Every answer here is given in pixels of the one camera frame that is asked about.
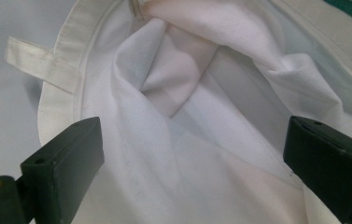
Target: screw hole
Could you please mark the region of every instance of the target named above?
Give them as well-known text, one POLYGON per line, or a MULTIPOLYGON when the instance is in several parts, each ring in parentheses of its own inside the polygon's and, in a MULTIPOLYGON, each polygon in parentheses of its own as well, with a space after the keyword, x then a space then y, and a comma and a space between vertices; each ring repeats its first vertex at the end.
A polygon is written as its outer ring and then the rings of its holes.
POLYGON ((42 164, 42 163, 45 163, 44 159, 38 159, 38 160, 34 161, 34 164, 37 164, 37 165, 42 164))

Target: white surface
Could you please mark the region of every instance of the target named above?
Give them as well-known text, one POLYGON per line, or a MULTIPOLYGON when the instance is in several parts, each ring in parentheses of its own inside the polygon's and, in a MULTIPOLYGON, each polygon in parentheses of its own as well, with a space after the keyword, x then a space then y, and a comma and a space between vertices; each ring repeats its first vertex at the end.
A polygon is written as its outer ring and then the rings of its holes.
POLYGON ((8 37, 53 48, 75 0, 0 0, 0 175, 19 177, 20 163, 40 148, 36 112, 41 81, 4 60, 8 37))
MULTIPOLYGON (((290 176, 282 140, 291 113, 352 134, 345 94, 352 81, 333 72, 331 57, 310 52, 315 63, 303 54, 309 40, 289 35, 292 25, 282 27, 284 18, 258 2, 151 0, 142 10, 160 19, 129 36, 127 2, 78 1, 43 63, 64 60, 80 74, 55 65, 55 75, 71 74, 79 86, 68 91, 66 82, 52 81, 62 77, 39 76, 46 83, 37 127, 45 143, 76 120, 102 120, 106 164, 76 223, 337 223, 290 176)), ((13 65, 33 73, 23 54, 42 51, 12 45, 8 58, 20 59, 13 65)), ((12 94, 37 90, 16 85, 12 94)), ((16 108, 35 120, 37 98, 30 100, 16 108)), ((28 139, 36 143, 36 133, 28 139)), ((0 152, 2 160, 9 151, 0 152)))

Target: white strap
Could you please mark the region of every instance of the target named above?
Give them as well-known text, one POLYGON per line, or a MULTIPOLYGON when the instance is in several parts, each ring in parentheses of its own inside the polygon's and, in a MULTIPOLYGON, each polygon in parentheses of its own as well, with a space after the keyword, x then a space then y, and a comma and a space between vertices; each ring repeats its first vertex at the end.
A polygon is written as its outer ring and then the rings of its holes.
POLYGON ((44 47, 32 45, 10 37, 5 59, 24 73, 40 78, 64 91, 74 94, 81 75, 68 64, 44 47))

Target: white bag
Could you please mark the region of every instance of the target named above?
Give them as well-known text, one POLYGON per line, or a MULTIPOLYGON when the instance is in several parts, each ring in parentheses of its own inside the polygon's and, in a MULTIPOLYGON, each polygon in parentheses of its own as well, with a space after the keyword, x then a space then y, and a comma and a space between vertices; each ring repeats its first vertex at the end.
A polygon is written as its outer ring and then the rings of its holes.
POLYGON ((11 37, 6 59, 44 80, 42 145, 101 119, 106 163, 75 223, 331 224, 282 152, 291 115, 352 137, 339 24, 320 0, 79 0, 54 50, 11 37))

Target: black clamp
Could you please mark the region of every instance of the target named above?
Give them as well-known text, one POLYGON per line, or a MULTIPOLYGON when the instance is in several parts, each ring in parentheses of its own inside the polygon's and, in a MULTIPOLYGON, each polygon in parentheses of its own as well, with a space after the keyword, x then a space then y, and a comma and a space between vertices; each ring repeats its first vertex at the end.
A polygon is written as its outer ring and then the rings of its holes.
POLYGON ((17 181, 0 176, 0 223, 71 223, 103 163, 100 120, 71 125, 21 164, 17 181))
POLYGON ((352 223, 352 138, 292 117, 284 161, 342 223, 352 223))

